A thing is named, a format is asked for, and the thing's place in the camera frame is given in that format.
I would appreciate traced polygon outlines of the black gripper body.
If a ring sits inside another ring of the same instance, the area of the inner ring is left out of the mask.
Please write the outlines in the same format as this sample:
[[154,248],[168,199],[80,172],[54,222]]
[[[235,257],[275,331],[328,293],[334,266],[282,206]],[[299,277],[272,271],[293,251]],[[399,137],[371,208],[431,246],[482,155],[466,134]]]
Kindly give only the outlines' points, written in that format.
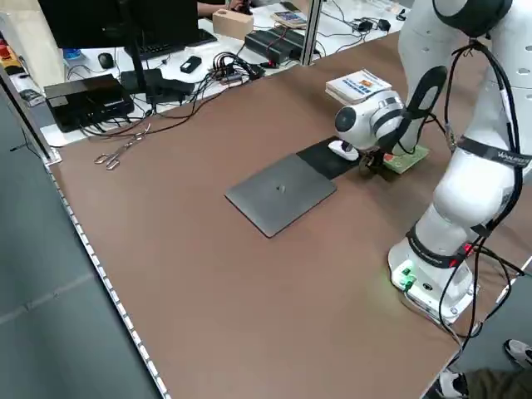
[[379,149],[372,149],[360,153],[358,171],[360,175],[378,174],[384,166],[386,153]]

